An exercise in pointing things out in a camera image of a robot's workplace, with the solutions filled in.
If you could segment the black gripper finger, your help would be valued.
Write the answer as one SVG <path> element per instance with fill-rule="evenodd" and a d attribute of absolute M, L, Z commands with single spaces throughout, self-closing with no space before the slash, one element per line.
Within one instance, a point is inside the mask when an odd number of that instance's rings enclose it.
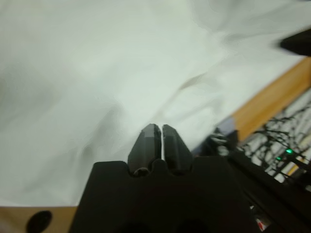
<path fill-rule="evenodd" d="M 177 130 L 163 125 L 164 159 L 169 171 L 174 175 L 183 175 L 191 171 L 193 156 Z"/>
<path fill-rule="evenodd" d="M 298 55 L 311 55 L 311 29 L 301 31 L 280 41 L 279 46 Z"/>
<path fill-rule="evenodd" d="M 155 160 L 161 159 L 161 131 L 156 124 L 148 124 L 140 132 L 127 159 L 133 176 L 146 176 Z"/>

